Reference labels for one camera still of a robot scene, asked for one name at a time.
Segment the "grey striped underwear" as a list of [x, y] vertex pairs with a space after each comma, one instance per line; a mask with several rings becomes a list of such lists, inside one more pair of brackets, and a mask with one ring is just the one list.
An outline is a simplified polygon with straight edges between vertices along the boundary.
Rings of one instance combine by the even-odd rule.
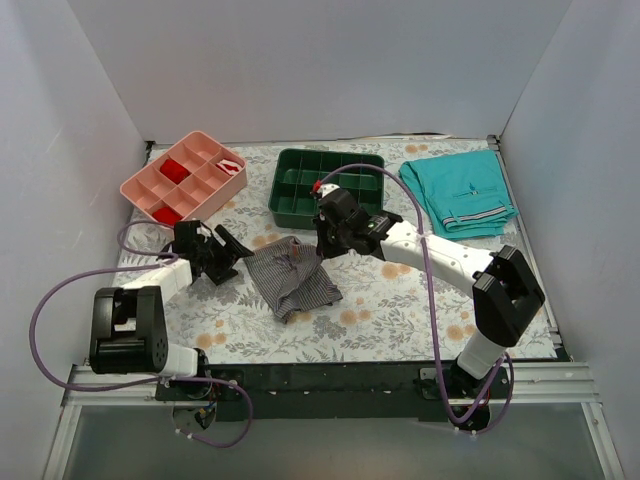
[[284, 324], [297, 313], [331, 306], [343, 298], [322, 267], [316, 247], [295, 236], [256, 250], [244, 262], [257, 291]]

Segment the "teal shorts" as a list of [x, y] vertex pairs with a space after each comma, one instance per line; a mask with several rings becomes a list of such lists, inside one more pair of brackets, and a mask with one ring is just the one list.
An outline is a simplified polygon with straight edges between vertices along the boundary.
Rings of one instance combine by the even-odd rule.
[[518, 215], [491, 150], [407, 161], [399, 177], [448, 240], [499, 236]]

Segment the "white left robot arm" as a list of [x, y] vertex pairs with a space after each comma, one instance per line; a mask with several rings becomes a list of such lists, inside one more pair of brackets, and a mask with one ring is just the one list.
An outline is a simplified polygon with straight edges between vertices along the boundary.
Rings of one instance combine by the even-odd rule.
[[217, 286], [232, 279], [235, 264], [254, 253], [225, 227], [210, 229], [200, 220], [177, 222], [173, 235], [158, 256], [159, 267], [96, 292], [89, 363], [96, 374], [178, 377], [180, 390], [200, 400], [211, 392], [213, 377], [200, 367], [199, 350], [168, 340], [164, 306], [202, 276]]

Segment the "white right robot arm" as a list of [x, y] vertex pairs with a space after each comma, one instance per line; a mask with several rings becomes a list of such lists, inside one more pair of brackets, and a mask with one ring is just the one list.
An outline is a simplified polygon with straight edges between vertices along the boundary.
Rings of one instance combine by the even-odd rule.
[[475, 397], [489, 384], [489, 372], [515, 346], [545, 303], [545, 295], [523, 253], [474, 249], [433, 234], [421, 234], [401, 216], [370, 215], [346, 189], [316, 184], [314, 218], [317, 251], [324, 259], [355, 251], [409, 266], [453, 285], [473, 300], [476, 332], [458, 355], [454, 389]]

